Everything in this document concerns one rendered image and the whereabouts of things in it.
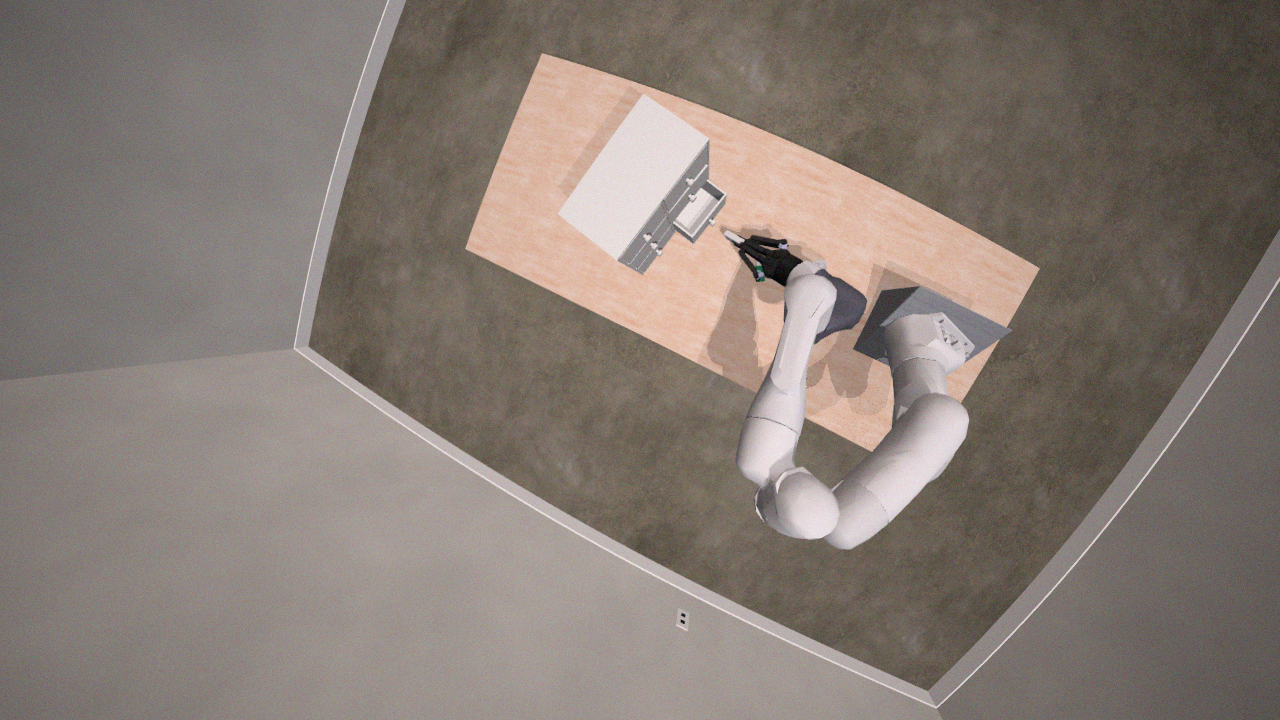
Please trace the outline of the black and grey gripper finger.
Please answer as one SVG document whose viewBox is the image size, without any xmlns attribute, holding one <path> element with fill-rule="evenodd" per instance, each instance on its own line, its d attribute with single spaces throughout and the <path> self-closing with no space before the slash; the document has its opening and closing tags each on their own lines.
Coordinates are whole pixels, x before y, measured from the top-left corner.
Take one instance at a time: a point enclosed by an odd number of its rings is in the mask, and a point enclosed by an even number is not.
<svg viewBox="0 0 1280 720">
<path fill-rule="evenodd" d="M 756 266 L 753 265 L 753 263 L 749 260 L 749 258 L 745 255 L 745 252 L 748 252 L 748 255 L 751 256 L 751 258 L 754 258 L 758 263 L 765 263 L 768 266 L 772 266 L 773 263 L 769 259 L 764 258 L 759 252 L 756 252 L 753 249 L 748 247 L 748 245 L 745 245 L 742 241 L 735 238 L 733 236 L 731 236 L 731 234 L 728 234 L 726 232 L 724 232 L 724 238 L 730 240 L 730 242 L 733 241 L 733 245 L 740 249 L 739 250 L 739 255 L 742 258 L 744 263 L 748 263 L 746 265 L 753 272 L 753 275 L 754 275 L 754 278 L 755 278 L 756 282 L 765 277 L 763 272 L 756 270 Z"/>
<path fill-rule="evenodd" d="M 746 243 L 749 247 L 754 249 L 754 251 L 762 254 L 763 256 L 771 255 L 772 258 L 778 259 L 780 258 L 780 252 L 774 252 L 771 249 L 764 249 L 760 245 L 768 246 L 768 247 L 773 247 L 773 249 L 787 249 L 788 247 L 787 240 L 772 240 L 772 238 L 767 238 L 767 237 L 762 237 L 762 236 L 756 236 L 756 234 L 753 234 L 749 240 L 745 240 L 740 234 L 733 234 L 730 231 L 726 231 L 726 233 L 728 233 L 728 234 L 733 236 L 735 238 L 742 241 L 744 243 Z"/>
</svg>

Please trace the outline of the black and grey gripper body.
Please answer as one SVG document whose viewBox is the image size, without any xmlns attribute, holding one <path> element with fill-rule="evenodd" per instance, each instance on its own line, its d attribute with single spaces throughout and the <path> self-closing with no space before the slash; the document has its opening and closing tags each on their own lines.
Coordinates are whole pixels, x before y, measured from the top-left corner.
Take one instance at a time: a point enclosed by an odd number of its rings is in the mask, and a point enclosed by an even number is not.
<svg viewBox="0 0 1280 720">
<path fill-rule="evenodd" d="M 786 286 L 787 284 L 788 274 L 794 270 L 795 266 L 797 266 L 797 264 L 803 263 L 803 260 L 799 259 L 799 258 L 796 258 L 796 256 L 794 256 L 792 254 L 788 255 L 790 252 L 788 252 L 787 249 L 780 249 L 780 250 L 772 250 L 772 251 L 780 252 L 780 258 L 776 259 L 776 258 L 772 258 L 771 255 L 765 255 L 765 258 L 769 259 L 773 263 L 773 265 L 768 266 L 765 263 L 762 263 L 763 273 L 764 273 L 765 278 L 773 279 L 777 283 L 780 283 L 782 286 Z M 777 264 L 778 264 L 778 266 L 777 266 Z"/>
</svg>

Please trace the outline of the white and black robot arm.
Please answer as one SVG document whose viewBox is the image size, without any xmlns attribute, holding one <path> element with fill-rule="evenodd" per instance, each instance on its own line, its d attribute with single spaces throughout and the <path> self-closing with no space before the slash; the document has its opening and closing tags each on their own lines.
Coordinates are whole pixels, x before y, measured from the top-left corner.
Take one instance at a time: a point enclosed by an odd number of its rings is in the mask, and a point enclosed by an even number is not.
<svg viewBox="0 0 1280 720">
<path fill-rule="evenodd" d="M 945 313 L 900 316 L 887 325 L 892 429 L 829 489 L 794 462 L 805 418 L 808 363 L 813 345 L 860 322 L 867 297 L 826 266 L 822 259 L 804 261 L 788 274 L 780 343 L 742 423 L 735 460 L 742 477 L 762 487 L 754 503 L 767 525 L 852 550 L 940 477 L 963 445 L 969 416 L 948 396 L 946 375 L 963 366 L 975 346 Z"/>
</svg>

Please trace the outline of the grey chest of drawers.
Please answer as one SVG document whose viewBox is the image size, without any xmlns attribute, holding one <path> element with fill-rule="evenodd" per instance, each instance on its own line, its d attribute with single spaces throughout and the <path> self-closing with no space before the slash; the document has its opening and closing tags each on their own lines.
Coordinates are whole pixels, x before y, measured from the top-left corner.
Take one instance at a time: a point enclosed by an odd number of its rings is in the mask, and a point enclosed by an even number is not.
<svg viewBox="0 0 1280 720">
<path fill-rule="evenodd" d="M 620 259 L 709 138 L 643 94 L 558 213 Z M 705 167 L 704 165 L 704 167 Z M 666 218 L 664 217 L 664 218 Z"/>
</svg>

